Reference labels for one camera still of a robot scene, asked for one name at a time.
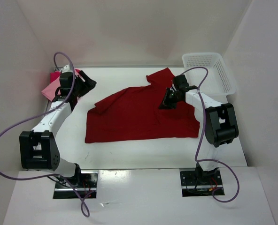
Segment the magenta t-shirt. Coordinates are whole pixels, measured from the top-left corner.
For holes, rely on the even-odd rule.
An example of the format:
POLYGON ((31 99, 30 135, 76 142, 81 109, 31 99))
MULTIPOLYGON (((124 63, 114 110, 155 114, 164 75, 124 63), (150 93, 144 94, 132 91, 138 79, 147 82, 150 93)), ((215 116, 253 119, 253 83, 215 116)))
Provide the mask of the magenta t-shirt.
MULTIPOLYGON (((76 76, 79 76, 79 72, 80 72, 79 69, 75 69, 76 76)), ((59 78, 60 74, 61 74, 60 71, 55 71, 50 73, 50 83, 54 82, 57 78, 59 78)))

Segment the dark red t-shirt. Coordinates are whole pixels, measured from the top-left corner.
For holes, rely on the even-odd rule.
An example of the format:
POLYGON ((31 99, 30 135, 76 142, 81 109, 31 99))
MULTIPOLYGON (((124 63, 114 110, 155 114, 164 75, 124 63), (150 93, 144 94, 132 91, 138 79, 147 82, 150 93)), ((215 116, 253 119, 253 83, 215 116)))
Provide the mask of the dark red t-shirt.
POLYGON ((175 109, 159 109, 173 78, 165 68, 146 76, 148 86, 128 87, 95 103, 87 113, 85 143, 197 138, 193 106, 178 102, 175 109))

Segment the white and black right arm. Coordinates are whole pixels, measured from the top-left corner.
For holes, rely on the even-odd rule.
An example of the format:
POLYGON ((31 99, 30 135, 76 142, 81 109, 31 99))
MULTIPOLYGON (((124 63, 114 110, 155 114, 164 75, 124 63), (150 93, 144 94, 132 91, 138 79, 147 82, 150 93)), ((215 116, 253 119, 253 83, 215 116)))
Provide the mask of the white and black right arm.
POLYGON ((172 87, 166 89, 159 108, 175 109, 179 102, 193 106, 201 115, 194 175, 197 183, 204 185, 214 179, 222 150, 239 135, 235 110, 232 104, 223 104, 202 93, 200 86, 190 86, 184 74, 173 78, 172 87))

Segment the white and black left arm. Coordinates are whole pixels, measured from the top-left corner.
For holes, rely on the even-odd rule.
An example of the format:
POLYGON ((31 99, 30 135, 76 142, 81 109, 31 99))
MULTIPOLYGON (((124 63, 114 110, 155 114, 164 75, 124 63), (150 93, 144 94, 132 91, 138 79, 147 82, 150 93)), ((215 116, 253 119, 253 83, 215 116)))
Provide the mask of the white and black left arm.
POLYGON ((80 166, 61 158, 55 137, 77 100, 94 89, 96 81, 82 70, 73 75, 69 69, 61 72, 59 80, 60 86, 55 90, 50 113, 31 131, 23 131, 19 136, 21 164, 27 170, 56 173, 75 188, 83 180, 80 166))

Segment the light pink t-shirt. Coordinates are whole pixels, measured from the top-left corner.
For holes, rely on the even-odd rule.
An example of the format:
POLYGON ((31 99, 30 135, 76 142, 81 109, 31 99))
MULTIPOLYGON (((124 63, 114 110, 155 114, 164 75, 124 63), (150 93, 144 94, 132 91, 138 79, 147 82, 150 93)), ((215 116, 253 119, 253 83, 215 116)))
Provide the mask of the light pink t-shirt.
POLYGON ((54 80, 52 83, 50 83, 46 88, 44 88, 41 93, 43 94, 46 99, 49 101, 52 101, 55 98, 55 91, 57 88, 60 87, 60 80, 59 78, 54 80))

